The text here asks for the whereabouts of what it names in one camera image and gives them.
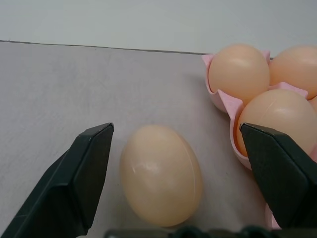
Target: pink egg carton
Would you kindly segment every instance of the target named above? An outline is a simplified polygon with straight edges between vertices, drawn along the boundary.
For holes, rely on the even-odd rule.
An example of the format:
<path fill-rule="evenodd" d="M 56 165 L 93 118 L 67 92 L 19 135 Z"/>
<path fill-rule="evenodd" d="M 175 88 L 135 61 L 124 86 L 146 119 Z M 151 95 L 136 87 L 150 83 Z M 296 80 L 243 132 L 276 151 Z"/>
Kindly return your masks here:
<path fill-rule="evenodd" d="M 267 63 L 269 64 L 270 62 L 270 51 L 262 51 L 263 56 L 265 57 Z M 234 140 L 234 132 L 235 132 L 235 128 L 236 128 L 236 122 L 238 120 L 238 116 L 240 115 L 240 113 L 242 112 L 244 106 L 243 106 L 243 102 L 241 99 L 238 98 L 234 98 L 231 97 L 230 95 L 222 92 L 221 90 L 217 90 L 217 92 L 212 92 L 210 87 L 209 87 L 209 82 L 208 82 L 208 71 L 209 71 L 209 67 L 212 61 L 214 54 L 209 54 L 209 55 L 204 55 L 202 56 L 203 61 L 206 65 L 206 86 L 207 86 L 207 90 L 209 92 L 211 101 L 213 102 L 213 104 L 220 109 L 221 111 L 228 113 L 229 117 L 230 117 L 230 141 L 231 141 L 231 145 L 232 148 L 234 150 L 234 153 L 236 154 L 237 158 L 239 159 L 239 161 L 248 169 L 251 169 L 251 165 L 249 162 L 248 157 L 242 155 L 235 144 L 235 140 Z M 296 88 L 292 85 L 289 85 L 288 83 L 285 82 L 281 82 L 279 84 L 276 84 L 274 86 L 269 86 L 269 90 L 272 89 L 285 89 L 285 90 L 291 90 L 294 92 L 297 92 L 298 94 L 302 95 L 303 97 L 307 97 L 308 92 L 303 90 L 303 89 L 299 89 Z M 317 162 L 317 145 L 314 147 L 312 153 L 310 154 L 310 157 Z M 269 228 L 271 229 L 279 229 L 279 225 L 277 224 L 272 211 L 270 210 L 269 206 L 266 205 L 265 207 L 265 220 L 267 225 L 269 226 Z"/>

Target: egg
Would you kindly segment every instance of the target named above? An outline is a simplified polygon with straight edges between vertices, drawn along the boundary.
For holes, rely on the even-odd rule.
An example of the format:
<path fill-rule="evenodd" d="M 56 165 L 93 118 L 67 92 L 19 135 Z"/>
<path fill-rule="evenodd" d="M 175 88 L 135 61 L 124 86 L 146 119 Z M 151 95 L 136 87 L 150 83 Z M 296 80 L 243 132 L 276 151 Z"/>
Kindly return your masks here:
<path fill-rule="evenodd" d="M 270 63 L 270 83 L 286 82 L 317 96 L 317 47 L 295 46 L 278 54 Z"/>
<path fill-rule="evenodd" d="M 315 110 L 315 112 L 317 113 L 317 96 L 314 97 L 313 99 L 311 99 L 310 103 L 311 103 L 313 109 Z"/>
<path fill-rule="evenodd" d="M 132 210 L 162 227 L 184 222 L 199 206 L 203 180 L 194 151 L 176 131 L 147 125 L 128 139 L 120 178 Z"/>
<path fill-rule="evenodd" d="M 269 87 L 269 68 L 258 49 L 235 44 L 218 52 L 208 71 L 209 87 L 239 98 L 246 105 Z"/>
<path fill-rule="evenodd" d="M 247 151 L 239 130 L 241 123 L 270 127 L 289 135 L 307 154 L 317 142 L 317 115 L 310 103 L 296 92 L 276 89 L 255 97 L 242 111 L 236 129 L 238 150 Z"/>

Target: egg tray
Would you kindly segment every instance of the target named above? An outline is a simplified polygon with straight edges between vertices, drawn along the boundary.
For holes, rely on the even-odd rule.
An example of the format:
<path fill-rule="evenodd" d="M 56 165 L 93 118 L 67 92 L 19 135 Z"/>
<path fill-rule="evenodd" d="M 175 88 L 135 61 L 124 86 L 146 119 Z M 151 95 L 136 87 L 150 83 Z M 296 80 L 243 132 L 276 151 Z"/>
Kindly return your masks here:
<path fill-rule="evenodd" d="M 270 63 L 270 51 L 262 51 L 262 54 L 265 57 L 267 64 L 269 64 Z M 230 141 L 231 141 L 233 151 L 234 151 L 236 157 L 238 158 L 238 160 L 245 167 L 247 167 L 249 170 L 251 170 L 251 165 L 250 165 L 248 157 L 242 155 L 239 152 L 239 150 L 236 146 L 236 141 L 235 141 L 235 133 L 236 133 L 238 119 L 239 119 L 239 116 L 244 108 L 243 102 L 241 99 L 234 98 L 234 97 L 222 92 L 221 90 L 217 90 L 216 92 L 211 91 L 211 88 L 210 88 L 209 82 L 208 82 L 208 71 L 209 71 L 209 67 L 211 65 L 211 61 L 212 61 L 213 57 L 214 57 L 214 54 L 208 54 L 208 55 L 202 56 L 202 59 L 203 59 L 205 66 L 206 66 L 206 72 L 207 72 L 206 73 L 206 87 L 207 87 L 207 90 L 209 92 L 210 99 L 219 110 L 221 110 L 222 112 L 225 112 L 229 115 L 229 117 L 230 117 L 229 135 L 230 135 Z M 285 89 L 285 90 L 294 91 L 305 98 L 307 98 L 307 95 L 308 95 L 308 92 L 306 90 L 296 88 L 296 87 L 294 87 L 288 83 L 285 83 L 285 82 L 281 82 L 279 84 L 269 86 L 268 90 L 272 90 L 272 89 Z M 312 160 L 317 162 L 317 144 L 315 145 L 313 151 L 311 152 L 310 157 L 312 158 Z M 270 208 L 268 207 L 268 205 L 266 205 L 266 208 L 265 208 L 265 220 L 266 220 L 266 223 L 269 226 L 269 228 L 273 228 L 273 229 L 279 228 L 279 226 L 278 226 Z"/>

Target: white wall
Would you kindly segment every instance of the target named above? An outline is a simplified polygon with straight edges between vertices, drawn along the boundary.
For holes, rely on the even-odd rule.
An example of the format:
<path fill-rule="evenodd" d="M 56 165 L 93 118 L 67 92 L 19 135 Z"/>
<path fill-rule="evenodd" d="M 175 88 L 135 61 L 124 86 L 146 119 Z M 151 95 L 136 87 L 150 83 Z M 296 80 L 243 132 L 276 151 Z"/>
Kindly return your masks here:
<path fill-rule="evenodd" d="M 211 53 L 244 42 L 276 55 L 317 44 L 317 0 L 1 0 L 0 40 Z"/>

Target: gray tabletop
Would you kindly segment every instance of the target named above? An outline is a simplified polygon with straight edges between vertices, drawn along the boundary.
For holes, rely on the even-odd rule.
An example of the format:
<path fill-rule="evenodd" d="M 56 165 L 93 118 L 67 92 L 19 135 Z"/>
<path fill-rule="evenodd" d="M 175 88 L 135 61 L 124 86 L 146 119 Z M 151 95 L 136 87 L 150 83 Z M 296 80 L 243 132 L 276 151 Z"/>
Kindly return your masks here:
<path fill-rule="evenodd" d="M 89 127 L 113 122 L 108 172 L 90 238 L 151 228 L 128 206 L 118 162 L 144 124 L 181 133 L 201 165 L 204 196 L 186 223 L 238 230 L 265 225 L 265 202 L 235 158 L 229 118 L 211 103 L 199 55 L 0 43 L 0 234 L 45 170 Z"/>

